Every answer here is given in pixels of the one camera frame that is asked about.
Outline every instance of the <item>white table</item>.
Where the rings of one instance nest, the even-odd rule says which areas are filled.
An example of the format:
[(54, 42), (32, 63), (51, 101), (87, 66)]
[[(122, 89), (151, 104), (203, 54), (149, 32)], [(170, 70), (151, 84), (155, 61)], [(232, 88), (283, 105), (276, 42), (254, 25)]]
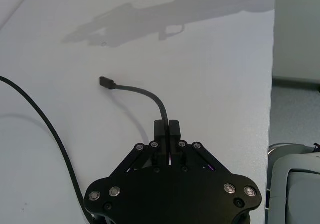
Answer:
[[(0, 32), (0, 74), (29, 93), (64, 141), (80, 187), (153, 139), (157, 94), (182, 138), (202, 142), (265, 196), (274, 0), (25, 0)], [(0, 84), (2, 223), (85, 223), (56, 143)], [(264, 221), (264, 203), (251, 212)]]

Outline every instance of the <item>black cable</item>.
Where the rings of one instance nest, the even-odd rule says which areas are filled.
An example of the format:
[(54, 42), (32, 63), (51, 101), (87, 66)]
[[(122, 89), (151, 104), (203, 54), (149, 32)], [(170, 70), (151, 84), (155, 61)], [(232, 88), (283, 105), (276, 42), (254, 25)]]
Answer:
[(12, 81), (10, 81), (9, 79), (7, 79), (5, 77), (0, 76), (0, 81), (8, 84), (10, 87), (15, 89), (19, 94), (21, 94), (27, 100), (27, 102), (30, 103), (30, 105), (35, 109), (35, 111), (40, 115), (42, 120), (45, 122), (45, 124), (49, 128), (50, 132), (52, 133), (54, 139), (56, 140), (56, 143), (58, 144), (58, 146), (59, 146), (59, 148), (61, 150), (62, 156), (64, 158), (66, 167), (68, 168), (68, 171), (69, 171), (69, 174), (70, 174), (70, 177), (71, 177), (71, 181), (72, 181), (72, 184), (73, 184), (73, 187), (74, 187), (74, 191), (75, 191), (76, 197), (77, 197), (77, 199), (79, 201), (79, 204), (81, 206), (81, 209), (82, 209), (86, 219), (88, 220), (88, 222), (90, 224), (93, 224), (94, 223), (94, 219), (93, 219), (92, 215), (89, 212), (87, 212), (87, 210), (85, 209), (84, 197), (82, 196), (82, 193), (81, 193), (78, 181), (77, 181), (77, 177), (76, 177), (75, 171), (74, 171), (74, 169), (72, 167), (72, 164), (71, 164), (71, 161), (69, 159), (68, 153), (67, 153), (67, 151), (65, 149), (65, 146), (62, 143), (58, 133), (56, 132), (54, 126), (51, 124), (51, 122), (46, 117), (46, 115), (43, 113), (43, 111), (32, 100), (32, 98), (27, 93), (25, 93), (24, 90), (22, 90), (18, 85), (16, 85), (15, 83), (13, 83)]
[(164, 133), (165, 133), (165, 139), (166, 139), (166, 146), (167, 150), (170, 149), (170, 134), (169, 134), (169, 120), (168, 120), (168, 115), (167, 115), (167, 110), (165, 108), (165, 105), (163, 102), (160, 100), (159, 97), (157, 97), (155, 94), (151, 93), (150, 91), (133, 87), (133, 86), (126, 86), (126, 85), (117, 85), (115, 82), (109, 78), (106, 77), (100, 77), (100, 85), (104, 88), (108, 88), (110, 90), (117, 89), (117, 90), (124, 90), (124, 91), (130, 91), (134, 93), (139, 93), (142, 95), (145, 95), (152, 100), (158, 105), (161, 113), (162, 120), (164, 122)]

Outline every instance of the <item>cable connector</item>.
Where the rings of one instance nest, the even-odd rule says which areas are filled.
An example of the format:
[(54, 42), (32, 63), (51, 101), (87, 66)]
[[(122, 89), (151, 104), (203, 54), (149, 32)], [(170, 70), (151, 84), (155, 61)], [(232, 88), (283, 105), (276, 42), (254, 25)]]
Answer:
[(104, 76), (100, 77), (100, 86), (104, 87), (104, 88), (108, 88), (110, 90), (113, 90), (116, 88), (116, 85), (114, 80), (111, 80), (109, 78), (106, 78)]

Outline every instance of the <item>gray floor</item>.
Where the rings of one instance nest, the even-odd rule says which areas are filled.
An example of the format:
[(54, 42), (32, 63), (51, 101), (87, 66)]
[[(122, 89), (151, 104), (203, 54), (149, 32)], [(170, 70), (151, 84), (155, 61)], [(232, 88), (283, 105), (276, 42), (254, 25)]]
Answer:
[(272, 88), (269, 145), (320, 143), (320, 93)]

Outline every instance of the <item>cable plug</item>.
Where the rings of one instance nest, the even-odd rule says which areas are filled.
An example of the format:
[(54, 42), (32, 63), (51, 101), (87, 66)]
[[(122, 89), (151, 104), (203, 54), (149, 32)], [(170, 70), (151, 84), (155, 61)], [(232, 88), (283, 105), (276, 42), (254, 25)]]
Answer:
[(104, 88), (108, 88), (110, 90), (113, 90), (116, 88), (116, 85), (114, 80), (111, 80), (109, 78), (106, 78), (104, 76), (100, 77), (100, 86), (104, 87)]

